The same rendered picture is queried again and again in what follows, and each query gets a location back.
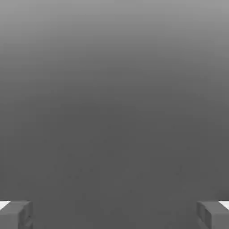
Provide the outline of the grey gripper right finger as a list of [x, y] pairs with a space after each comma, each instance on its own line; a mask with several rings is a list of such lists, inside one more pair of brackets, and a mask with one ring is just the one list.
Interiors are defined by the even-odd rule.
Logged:
[[198, 201], [199, 229], [229, 229], [229, 201]]

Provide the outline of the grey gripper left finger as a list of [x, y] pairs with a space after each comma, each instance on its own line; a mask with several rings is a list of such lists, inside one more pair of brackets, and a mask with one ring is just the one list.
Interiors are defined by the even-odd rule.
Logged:
[[0, 229], [34, 229], [33, 202], [0, 201]]

